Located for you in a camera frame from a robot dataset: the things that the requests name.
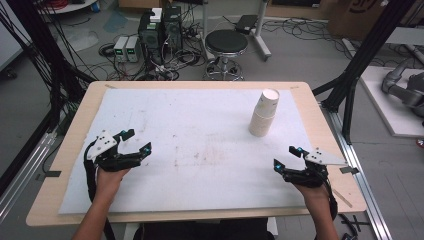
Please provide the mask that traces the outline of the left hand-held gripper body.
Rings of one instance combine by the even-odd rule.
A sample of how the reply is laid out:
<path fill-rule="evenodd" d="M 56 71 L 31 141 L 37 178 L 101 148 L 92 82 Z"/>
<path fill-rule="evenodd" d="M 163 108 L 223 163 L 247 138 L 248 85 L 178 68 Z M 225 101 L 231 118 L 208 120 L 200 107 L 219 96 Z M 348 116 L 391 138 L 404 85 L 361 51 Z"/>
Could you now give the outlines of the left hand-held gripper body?
<path fill-rule="evenodd" d="M 133 153 L 121 154 L 118 152 L 119 143 L 114 135 L 103 130 L 85 150 L 85 160 L 91 160 L 107 172 L 117 172 L 141 165 L 141 161 L 132 157 Z"/>

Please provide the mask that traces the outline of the stack of nested paper cups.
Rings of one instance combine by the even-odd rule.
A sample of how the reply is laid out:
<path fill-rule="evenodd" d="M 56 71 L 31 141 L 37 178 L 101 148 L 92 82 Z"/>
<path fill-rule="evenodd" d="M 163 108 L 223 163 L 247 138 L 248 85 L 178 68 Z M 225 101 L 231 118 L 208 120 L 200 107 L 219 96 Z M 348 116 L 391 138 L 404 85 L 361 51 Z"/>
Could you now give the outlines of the stack of nested paper cups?
<path fill-rule="evenodd" d="M 266 136 L 272 126 L 274 118 L 274 112 L 265 114 L 261 113 L 259 110 L 254 110 L 248 126 L 249 132 L 256 137 Z"/>

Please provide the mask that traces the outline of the person's right hand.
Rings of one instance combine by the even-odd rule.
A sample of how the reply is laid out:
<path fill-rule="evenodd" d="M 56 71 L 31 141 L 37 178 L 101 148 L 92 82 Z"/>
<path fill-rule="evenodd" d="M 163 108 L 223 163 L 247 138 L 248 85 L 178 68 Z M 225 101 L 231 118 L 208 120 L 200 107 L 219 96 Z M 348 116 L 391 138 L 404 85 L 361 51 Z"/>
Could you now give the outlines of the person's right hand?
<path fill-rule="evenodd" d="M 323 185 L 320 187 L 310 188 L 295 184 L 295 187 L 302 194 L 308 209 L 328 207 L 329 194 Z"/>

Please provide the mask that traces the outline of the person's left hand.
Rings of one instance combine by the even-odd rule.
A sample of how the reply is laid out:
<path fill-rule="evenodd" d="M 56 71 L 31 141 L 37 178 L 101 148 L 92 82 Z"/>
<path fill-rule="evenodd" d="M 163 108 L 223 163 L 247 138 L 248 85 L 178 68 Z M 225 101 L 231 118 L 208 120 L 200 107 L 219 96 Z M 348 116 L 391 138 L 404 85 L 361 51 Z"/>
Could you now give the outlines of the person's left hand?
<path fill-rule="evenodd" d="M 107 172 L 101 168 L 97 171 L 96 200 L 112 201 L 119 190 L 121 181 L 129 169 L 117 172 Z"/>

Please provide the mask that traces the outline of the thin wooden stick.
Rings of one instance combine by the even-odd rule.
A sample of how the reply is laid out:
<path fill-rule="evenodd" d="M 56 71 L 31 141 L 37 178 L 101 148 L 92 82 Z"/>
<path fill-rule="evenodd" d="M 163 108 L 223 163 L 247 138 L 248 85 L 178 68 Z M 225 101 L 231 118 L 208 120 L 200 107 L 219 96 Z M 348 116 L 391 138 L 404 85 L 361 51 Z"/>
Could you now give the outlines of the thin wooden stick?
<path fill-rule="evenodd" d="M 333 194 L 335 194 L 340 200 L 342 200 L 349 208 L 352 208 L 353 205 L 341 194 L 339 193 L 336 189 L 332 190 Z"/>

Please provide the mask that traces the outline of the white table mat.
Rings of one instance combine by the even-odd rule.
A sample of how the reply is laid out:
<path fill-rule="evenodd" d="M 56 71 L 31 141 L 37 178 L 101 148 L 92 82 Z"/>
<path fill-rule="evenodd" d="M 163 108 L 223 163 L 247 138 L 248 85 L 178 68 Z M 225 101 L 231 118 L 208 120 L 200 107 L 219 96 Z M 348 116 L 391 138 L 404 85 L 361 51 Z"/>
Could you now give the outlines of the white table mat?
<path fill-rule="evenodd" d="M 114 213 L 298 208 L 298 190 L 274 171 L 279 160 L 302 170 L 292 146 L 312 150 L 290 90 L 280 93 L 269 132 L 248 130 L 258 89 L 109 89 L 86 135 L 135 134 L 121 153 L 146 143 L 152 153 L 123 179 Z"/>

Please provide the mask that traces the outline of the black clamp parts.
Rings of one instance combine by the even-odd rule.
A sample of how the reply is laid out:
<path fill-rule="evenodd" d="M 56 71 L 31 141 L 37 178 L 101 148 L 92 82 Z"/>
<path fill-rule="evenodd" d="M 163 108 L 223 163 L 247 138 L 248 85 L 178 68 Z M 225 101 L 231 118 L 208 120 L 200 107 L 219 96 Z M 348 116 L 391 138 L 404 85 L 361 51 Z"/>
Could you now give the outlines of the black clamp parts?
<path fill-rule="evenodd" d="M 349 229 L 349 233 L 344 233 L 341 240 L 359 240 L 360 226 L 367 225 L 367 222 L 358 221 L 356 216 L 353 216 L 353 220 L 350 220 L 345 214 L 339 213 L 338 216 L 341 218 L 341 223 Z"/>

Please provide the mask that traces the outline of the person's dark clothing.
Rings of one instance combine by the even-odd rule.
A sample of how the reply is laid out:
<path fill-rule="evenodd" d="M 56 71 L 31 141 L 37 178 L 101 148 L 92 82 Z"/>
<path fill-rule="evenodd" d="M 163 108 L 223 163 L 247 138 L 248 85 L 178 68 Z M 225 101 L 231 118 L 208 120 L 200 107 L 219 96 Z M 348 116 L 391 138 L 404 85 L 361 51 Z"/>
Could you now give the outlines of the person's dark clothing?
<path fill-rule="evenodd" d="M 143 223 L 133 240 L 275 240 L 267 218 Z"/>

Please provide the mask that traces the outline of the black computer tower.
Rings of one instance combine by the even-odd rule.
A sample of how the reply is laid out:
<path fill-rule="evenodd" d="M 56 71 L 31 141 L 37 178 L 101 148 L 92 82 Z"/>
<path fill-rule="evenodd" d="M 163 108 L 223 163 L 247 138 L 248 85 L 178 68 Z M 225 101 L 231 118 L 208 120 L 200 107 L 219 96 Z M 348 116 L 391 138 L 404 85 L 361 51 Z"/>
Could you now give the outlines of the black computer tower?
<path fill-rule="evenodd" d="M 169 6 L 164 9 L 163 23 L 168 48 L 173 51 L 182 49 L 181 7 Z"/>
<path fill-rule="evenodd" d="M 163 43 L 163 31 L 160 22 L 153 22 L 151 17 L 155 17 L 152 10 L 147 10 L 140 18 L 138 35 L 141 40 L 143 54 L 146 59 L 161 65 L 163 58 L 161 56 L 161 46 Z"/>

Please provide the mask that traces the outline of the white floor board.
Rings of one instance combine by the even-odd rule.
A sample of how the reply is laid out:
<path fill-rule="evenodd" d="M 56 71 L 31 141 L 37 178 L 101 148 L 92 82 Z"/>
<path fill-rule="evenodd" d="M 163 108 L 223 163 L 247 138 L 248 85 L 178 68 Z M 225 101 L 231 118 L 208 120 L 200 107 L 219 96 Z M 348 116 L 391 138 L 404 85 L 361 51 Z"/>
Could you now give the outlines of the white floor board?
<path fill-rule="evenodd" d="M 390 67 L 369 66 L 361 82 L 392 136 L 424 138 L 424 119 L 416 116 L 400 99 L 381 90 L 383 78 L 390 71 Z"/>

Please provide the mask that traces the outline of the black round stool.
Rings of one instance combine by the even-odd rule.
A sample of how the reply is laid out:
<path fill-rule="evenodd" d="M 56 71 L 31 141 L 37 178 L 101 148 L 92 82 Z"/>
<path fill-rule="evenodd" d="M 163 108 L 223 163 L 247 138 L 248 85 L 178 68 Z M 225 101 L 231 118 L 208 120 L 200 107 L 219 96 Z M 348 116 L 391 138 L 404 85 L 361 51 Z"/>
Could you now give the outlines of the black round stool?
<path fill-rule="evenodd" d="M 207 63 L 203 78 L 243 80 L 242 68 L 234 61 L 234 58 L 241 56 L 247 46 L 246 37 L 235 30 L 221 29 L 209 33 L 205 39 L 205 47 L 207 52 L 214 56 L 214 59 Z"/>

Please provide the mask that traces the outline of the black flat device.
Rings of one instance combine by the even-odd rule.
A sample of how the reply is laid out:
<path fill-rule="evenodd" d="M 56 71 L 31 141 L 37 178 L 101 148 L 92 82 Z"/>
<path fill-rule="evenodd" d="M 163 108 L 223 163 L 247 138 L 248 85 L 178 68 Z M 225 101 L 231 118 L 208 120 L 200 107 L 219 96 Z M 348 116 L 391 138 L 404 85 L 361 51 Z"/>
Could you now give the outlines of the black flat device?
<path fill-rule="evenodd" d="M 242 34 L 249 34 L 255 26 L 257 15 L 242 15 L 235 25 L 235 30 Z"/>

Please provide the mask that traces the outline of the brown cardboard box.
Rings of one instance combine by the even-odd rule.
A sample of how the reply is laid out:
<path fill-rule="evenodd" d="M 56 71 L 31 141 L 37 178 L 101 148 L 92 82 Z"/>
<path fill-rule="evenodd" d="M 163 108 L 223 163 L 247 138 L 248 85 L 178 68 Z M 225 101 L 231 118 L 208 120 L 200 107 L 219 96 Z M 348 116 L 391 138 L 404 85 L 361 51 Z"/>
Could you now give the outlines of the brown cardboard box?
<path fill-rule="evenodd" d="M 327 30 L 337 39 L 385 42 L 409 7 L 403 0 L 338 0 Z"/>

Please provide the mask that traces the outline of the aluminium rail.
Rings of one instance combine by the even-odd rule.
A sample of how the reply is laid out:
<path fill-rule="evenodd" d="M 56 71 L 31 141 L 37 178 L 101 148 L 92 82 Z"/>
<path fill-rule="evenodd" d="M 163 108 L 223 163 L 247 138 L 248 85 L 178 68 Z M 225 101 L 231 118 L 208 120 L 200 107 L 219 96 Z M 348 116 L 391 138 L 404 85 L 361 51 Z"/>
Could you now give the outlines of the aluminium rail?
<path fill-rule="evenodd" d="M 14 204 L 23 193 L 31 178 L 47 158 L 57 139 L 56 133 L 45 133 L 24 158 L 23 166 L 12 178 L 10 185 L 0 197 L 0 225 L 7 218 Z"/>
<path fill-rule="evenodd" d="M 353 174 L 353 178 L 357 182 L 362 196 L 366 203 L 366 216 L 370 222 L 374 236 L 377 240 L 393 240 L 384 217 L 379 209 L 378 203 L 372 193 L 371 187 L 367 181 L 365 172 L 362 169 L 359 158 L 354 147 L 348 143 L 342 135 L 342 120 L 337 113 L 329 112 L 327 109 L 321 108 L 327 119 L 328 125 L 333 131 L 333 135 L 339 145 L 339 148 L 347 160 L 348 164 L 356 168 L 358 173 Z"/>

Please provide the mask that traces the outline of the black metal frame post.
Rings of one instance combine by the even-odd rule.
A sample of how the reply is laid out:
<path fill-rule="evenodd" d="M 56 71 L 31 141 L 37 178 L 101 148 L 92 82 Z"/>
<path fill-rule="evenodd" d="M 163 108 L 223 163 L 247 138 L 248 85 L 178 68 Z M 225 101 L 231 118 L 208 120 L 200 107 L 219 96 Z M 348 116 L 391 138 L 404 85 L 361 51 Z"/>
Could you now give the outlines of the black metal frame post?
<path fill-rule="evenodd" d="M 341 134 L 347 144 L 351 144 L 351 123 L 356 85 L 414 2 L 415 0 L 388 0 L 382 14 L 362 41 L 359 50 L 345 70 L 337 78 L 312 90 L 314 96 L 330 90 L 329 96 L 321 104 L 331 113 L 337 113 L 340 104 L 345 102 Z"/>
<path fill-rule="evenodd" d="M 4 7 L 0 8 L 0 22 L 18 42 L 23 52 L 40 74 L 50 95 L 49 129 L 60 124 L 64 106 L 73 116 L 95 78 L 79 70 L 75 57 L 82 59 L 67 40 L 61 23 L 48 13 L 49 0 L 6 0 L 16 20 Z"/>

